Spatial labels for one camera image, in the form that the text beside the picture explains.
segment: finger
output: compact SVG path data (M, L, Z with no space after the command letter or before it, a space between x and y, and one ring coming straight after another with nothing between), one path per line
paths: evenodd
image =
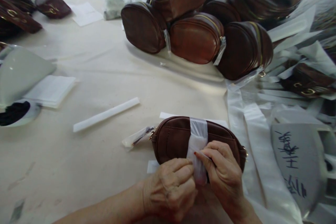
M189 159L172 159L165 163L169 166L172 172L176 172L181 169L183 166L191 165L192 161Z
M221 153L222 156L225 157L226 159L232 162L236 161L235 157L233 156L230 146L226 143L222 143L219 141L212 141L208 143L206 148L218 150L218 152Z
M230 163L218 150L206 148L202 152L211 158L217 167L227 166Z
M199 160L203 162L207 172L209 173L209 176L211 176L211 174L216 170L214 163L198 152L195 152L194 154Z
M177 180L180 184L183 184L190 179L194 173L194 167L191 164L183 166L181 169L175 172Z

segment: pile of bags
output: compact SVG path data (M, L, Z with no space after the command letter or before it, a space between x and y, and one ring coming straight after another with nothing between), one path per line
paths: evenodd
M147 0L121 11L127 39L156 54L167 46L196 64L213 62L226 79L238 80L272 61L265 27L274 26L301 0Z

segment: beige tablecloth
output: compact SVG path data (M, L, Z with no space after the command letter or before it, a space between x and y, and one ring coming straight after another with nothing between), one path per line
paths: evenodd
M103 12L103 0L65 1L89 2ZM28 125L0 129L0 223L9 221L22 199L18 223L49 224L146 178L148 161L155 159L151 143L126 152L121 141L160 122L161 111L227 121L225 84L212 65L169 58L165 50L159 56L145 54L127 41L121 20L79 27L72 16L49 20L35 13L34 19L42 31L10 42L55 62L55 75L79 82L59 109L45 108ZM75 123L134 97L139 106L72 132ZM184 223L225 220L226 213L206 188Z

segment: metal buckle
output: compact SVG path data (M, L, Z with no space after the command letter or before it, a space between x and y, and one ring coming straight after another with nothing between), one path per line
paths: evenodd
M313 89L307 89L307 92L303 92L303 91L301 92L301 94L304 94L304 95L313 95L315 93L316 91Z

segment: paper sheet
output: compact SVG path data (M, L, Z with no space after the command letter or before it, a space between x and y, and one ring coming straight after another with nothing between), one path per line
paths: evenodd
M85 26L103 19L103 15L96 11L88 2L81 5L69 5L76 17L72 19L79 25Z

